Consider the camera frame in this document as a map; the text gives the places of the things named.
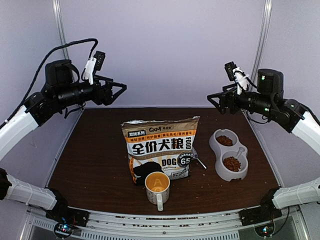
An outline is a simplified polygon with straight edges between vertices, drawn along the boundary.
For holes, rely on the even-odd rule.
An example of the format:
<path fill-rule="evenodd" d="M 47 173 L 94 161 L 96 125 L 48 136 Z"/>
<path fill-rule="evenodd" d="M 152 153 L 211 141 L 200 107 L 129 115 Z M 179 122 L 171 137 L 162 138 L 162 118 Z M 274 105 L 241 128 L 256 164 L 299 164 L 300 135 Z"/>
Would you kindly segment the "metal spoon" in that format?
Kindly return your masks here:
<path fill-rule="evenodd" d="M 199 155 L 198 155 L 198 153 L 197 153 L 197 151 L 195 150 L 194 147 L 191 149 L 191 154 L 192 154 L 192 157 L 195 160 L 197 160 L 201 164 L 201 166 L 206 170 L 207 166 L 199 159 Z"/>

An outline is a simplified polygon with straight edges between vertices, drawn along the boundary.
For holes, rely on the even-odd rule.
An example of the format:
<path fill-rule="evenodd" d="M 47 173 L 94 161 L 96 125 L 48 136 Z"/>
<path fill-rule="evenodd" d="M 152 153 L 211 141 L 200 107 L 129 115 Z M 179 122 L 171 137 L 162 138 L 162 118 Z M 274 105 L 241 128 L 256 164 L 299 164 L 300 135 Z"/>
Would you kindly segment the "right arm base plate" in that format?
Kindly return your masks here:
<path fill-rule="evenodd" d="M 280 209 L 266 209 L 264 207 L 245 208 L 239 213 L 242 226 L 256 225 L 263 222 L 270 222 L 282 216 Z"/>

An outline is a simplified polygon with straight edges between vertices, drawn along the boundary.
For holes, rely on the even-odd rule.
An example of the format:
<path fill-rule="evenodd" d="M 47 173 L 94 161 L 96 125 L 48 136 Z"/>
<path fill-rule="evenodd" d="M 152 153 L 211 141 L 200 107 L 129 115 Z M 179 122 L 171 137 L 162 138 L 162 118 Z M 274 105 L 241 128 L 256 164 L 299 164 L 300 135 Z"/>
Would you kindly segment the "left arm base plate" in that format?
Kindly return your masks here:
<path fill-rule="evenodd" d="M 60 210 L 44 210 L 46 218 L 61 224 L 68 224 L 74 227 L 86 227 L 90 213 L 85 210 L 67 207 Z"/>

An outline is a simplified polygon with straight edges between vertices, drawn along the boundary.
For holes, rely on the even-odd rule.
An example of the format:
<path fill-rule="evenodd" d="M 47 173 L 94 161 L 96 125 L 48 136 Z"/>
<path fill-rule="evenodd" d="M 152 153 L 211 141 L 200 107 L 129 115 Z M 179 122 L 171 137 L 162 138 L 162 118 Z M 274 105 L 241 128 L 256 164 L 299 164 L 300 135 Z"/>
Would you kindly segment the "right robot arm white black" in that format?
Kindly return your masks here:
<path fill-rule="evenodd" d="M 306 105 L 295 99 L 284 98 L 284 75 L 274 69 L 260 68 L 257 71 L 256 91 L 248 91 L 240 85 L 249 78 L 239 68 L 226 69 L 233 84 L 224 86 L 222 92 L 207 96 L 207 100 L 221 113 L 231 114 L 239 110 L 256 113 L 274 121 L 288 133 L 295 135 L 316 153 L 320 152 L 320 121 Z M 318 202 L 320 180 L 309 181 L 292 187 L 274 188 L 268 191 L 256 210 L 259 220 L 268 220 L 276 209 Z"/>

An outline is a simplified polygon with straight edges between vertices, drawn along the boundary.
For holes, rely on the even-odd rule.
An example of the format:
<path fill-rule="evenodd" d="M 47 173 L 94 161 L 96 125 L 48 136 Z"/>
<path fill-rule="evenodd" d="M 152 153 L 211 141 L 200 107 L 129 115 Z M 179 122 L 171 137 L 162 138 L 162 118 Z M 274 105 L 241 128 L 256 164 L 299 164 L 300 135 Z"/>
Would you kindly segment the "brown dog food bag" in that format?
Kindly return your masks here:
<path fill-rule="evenodd" d="M 146 177 L 153 172 L 162 172 L 170 180 L 188 177 L 199 120 L 199 116 L 193 116 L 181 120 L 122 123 L 133 183 L 144 185 Z"/>

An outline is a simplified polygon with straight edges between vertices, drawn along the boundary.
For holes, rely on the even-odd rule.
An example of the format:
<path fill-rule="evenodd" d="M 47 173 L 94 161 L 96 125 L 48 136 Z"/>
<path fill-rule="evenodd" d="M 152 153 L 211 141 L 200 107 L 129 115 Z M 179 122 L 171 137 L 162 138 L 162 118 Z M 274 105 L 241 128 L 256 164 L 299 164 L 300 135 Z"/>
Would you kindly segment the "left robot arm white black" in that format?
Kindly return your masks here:
<path fill-rule="evenodd" d="M 73 74 L 79 71 L 71 60 L 48 63 L 41 91 L 24 100 L 17 113 L 1 128 L 0 157 L 4 158 L 25 136 L 41 127 L 53 115 L 62 114 L 69 106 L 84 106 L 88 101 L 96 105 L 111 105 L 127 86 L 112 78 L 97 75 L 102 64 L 102 61 L 91 58 L 86 65 L 91 72 L 83 81 L 73 81 Z M 58 191 L 18 180 L 4 169 L 0 170 L 0 198 L 50 211 L 61 222 L 72 218 L 67 201 Z"/>

